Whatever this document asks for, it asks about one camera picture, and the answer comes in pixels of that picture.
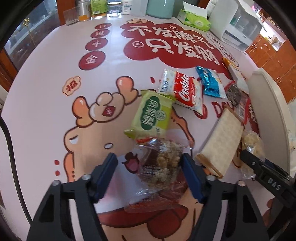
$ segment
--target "cartoon animal illustration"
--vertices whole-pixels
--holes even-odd
[[[66,132],[64,144],[68,151],[64,168],[68,182],[91,173],[109,152],[118,157],[118,166],[103,199],[95,204],[98,218],[109,240],[142,241],[180,240],[189,238],[202,205],[191,195],[187,186],[173,209],[148,213],[128,213],[124,210],[131,197],[143,184],[137,177],[138,153],[134,140],[124,135],[141,101],[132,78],[116,80],[118,92],[103,92],[90,106],[85,97],[77,97],[72,106],[76,126]],[[168,132],[194,143],[187,122],[172,110]]]

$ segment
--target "white bottle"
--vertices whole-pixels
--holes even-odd
[[[124,0],[122,2],[121,14],[131,14],[132,1],[133,0]]]
[[[146,15],[148,0],[133,0],[131,14],[135,17],[144,17]]]

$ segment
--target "wire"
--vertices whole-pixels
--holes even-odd
[[[31,225],[32,218],[30,216],[30,213],[29,213],[28,208],[26,206],[24,197],[22,195],[22,191],[21,191],[21,188],[20,188],[20,182],[19,182],[18,176],[17,176],[17,168],[16,168],[16,165],[15,165],[15,155],[14,155],[14,152],[13,152],[11,136],[10,136],[8,127],[7,127],[7,125],[6,125],[6,123],[3,120],[1,115],[0,115],[0,127],[3,130],[6,141],[7,141],[7,147],[8,147],[8,152],[9,152],[9,159],[10,159],[10,165],[11,165],[11,170],[12,170],[12,176],[13,176],[13,180],[15,182],[15,188],[17,190],[17,195],[19,197],[20,204],[21,204],[22,209],[23,209],[23,211],[24,211],[24,213],[26,215],[26,218],[27,218],[29,224]]]

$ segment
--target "blue snack package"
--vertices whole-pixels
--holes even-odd
[[[202,80],[204,94],[213,97],[227,98],[224,86],[215,70],[196,66],[196,71]]]

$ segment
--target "red circle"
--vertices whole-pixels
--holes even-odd
[[[97,50],[106,46],[107,43],[108,40],[105,38],[93,39],[86,44],[85,49],[89,51]]]
[[[101,24],[95,26],[95,29],[108,28],[108,27],[110,27],[111,25],[112,25],[112,24],[110,24],[110,23],[101,23]]]
[[[109,29],[101,29],[101,30],[97,30],[95,32],[93,32],[91,34],[91,37],[96,39],[96,38],[100,38],[100,37],[104,37],[106,36],[108,33],[110,32]]]
[[[102,51],[92,51],[87,53],[79,61],[79,68],[82,70],[91,70],[104,62],[106,55]]]

